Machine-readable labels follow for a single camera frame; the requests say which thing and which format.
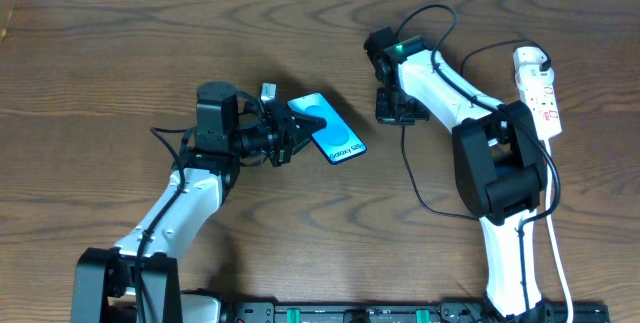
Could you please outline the blue Galaxy smartphone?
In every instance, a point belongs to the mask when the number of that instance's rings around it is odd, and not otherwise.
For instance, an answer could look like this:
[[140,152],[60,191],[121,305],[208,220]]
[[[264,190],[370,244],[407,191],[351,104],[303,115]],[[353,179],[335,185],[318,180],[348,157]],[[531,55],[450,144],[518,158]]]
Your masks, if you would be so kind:
[[313,133],[312,139],[329,163],[337,165],[367,151],[365,143],[321,93],[292,99],[288,106],[294,112],[326,121],[326,127]]

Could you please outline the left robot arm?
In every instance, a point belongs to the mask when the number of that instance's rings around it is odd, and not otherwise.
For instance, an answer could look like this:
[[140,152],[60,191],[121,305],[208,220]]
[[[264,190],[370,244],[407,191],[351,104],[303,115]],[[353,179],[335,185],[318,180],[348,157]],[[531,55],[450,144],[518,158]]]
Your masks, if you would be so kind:
[[170,147],[169,182],[146,216],[109,249],[89,248],[76,265],[74,322],[222,322],[220,299],[180,288],[178,266],[198,232],[223,205],[246,159],[288,163],[323,118],[257,99],[212,81],[196,92],[196,124]]

